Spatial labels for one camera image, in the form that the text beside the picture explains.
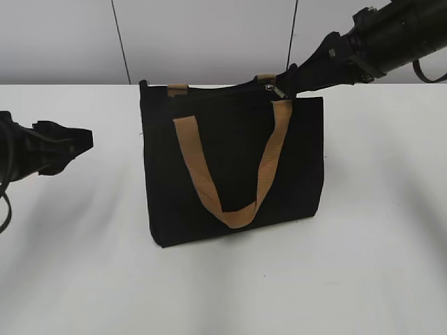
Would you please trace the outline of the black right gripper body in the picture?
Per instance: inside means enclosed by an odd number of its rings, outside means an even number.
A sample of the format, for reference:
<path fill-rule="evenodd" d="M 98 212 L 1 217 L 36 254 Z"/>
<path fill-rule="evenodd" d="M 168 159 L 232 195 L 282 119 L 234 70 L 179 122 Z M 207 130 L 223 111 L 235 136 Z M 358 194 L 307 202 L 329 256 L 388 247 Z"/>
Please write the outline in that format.
<path fill-rule="evenodd" d="M 384 77 L 386 7 L 365 7 L 353 15 L 353 28 L 341 35 L 327 35 L 329 69 L 325 85 L 370 83 Z"/>

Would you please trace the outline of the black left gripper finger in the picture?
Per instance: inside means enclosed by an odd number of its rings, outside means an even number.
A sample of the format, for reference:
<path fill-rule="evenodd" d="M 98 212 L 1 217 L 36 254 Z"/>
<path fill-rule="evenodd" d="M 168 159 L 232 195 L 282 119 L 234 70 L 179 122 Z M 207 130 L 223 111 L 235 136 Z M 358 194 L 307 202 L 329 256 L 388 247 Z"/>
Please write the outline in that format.
<path fill-rule="evenodd" d="M 69 144 L 71 152 L 82 154 L 94 146 L 93 133 L 83 128 L 67 128 L 53 121 L 37 121 L 32 125 L 41 139 L 54 144 Z"/>
<path fill-rule="evenodd" d="M 44 176 L 59 174 L 74 159 L 75 155 L 65 151 L 44 154 L 41 157 L 41 167 L 38 174 Z"/>

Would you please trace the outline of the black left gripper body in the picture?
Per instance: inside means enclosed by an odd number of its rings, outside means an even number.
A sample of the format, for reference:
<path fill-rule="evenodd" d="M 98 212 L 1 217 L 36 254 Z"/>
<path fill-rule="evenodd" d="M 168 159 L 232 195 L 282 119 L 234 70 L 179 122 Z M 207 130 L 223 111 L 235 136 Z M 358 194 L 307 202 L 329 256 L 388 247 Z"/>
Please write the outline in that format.
<path fill-rule="evenodd" d="M 42 169 L 37 133 L 1 111 L 1 180 L 19 181 Z"/>

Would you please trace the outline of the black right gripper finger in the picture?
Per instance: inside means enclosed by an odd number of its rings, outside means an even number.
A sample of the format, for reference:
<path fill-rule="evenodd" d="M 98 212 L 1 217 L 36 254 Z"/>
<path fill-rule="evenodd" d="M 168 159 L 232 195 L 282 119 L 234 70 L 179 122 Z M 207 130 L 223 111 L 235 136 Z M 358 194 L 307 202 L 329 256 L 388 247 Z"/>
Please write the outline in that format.
<path fill-rule="evenodd" d="M 329 33 L 304 63 L 299 66 L 291 64 L 279 75 L 279 88 L 292 98 L 301 92 L 348 84 L 349 67 L 330 56 L 330 50 L 341 41 L 340 33 Z"/>

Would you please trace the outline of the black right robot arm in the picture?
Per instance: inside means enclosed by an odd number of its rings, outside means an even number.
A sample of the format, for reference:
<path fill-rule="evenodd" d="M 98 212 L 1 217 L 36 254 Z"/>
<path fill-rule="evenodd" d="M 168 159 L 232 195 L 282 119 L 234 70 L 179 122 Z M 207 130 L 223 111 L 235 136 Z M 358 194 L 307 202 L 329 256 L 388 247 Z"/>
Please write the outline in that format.
<path fill-rule="evenodd" d="M 344 35 L 329 33 L 301 65 L 291 64 L 276 85 L 292 98 L 341 84 L 368 84 L 407 64 L 431 83 L 420 59 L 446 47 L 446 2 L 391 1 L 383 8 L 366 7 L 353 16 Z"/>

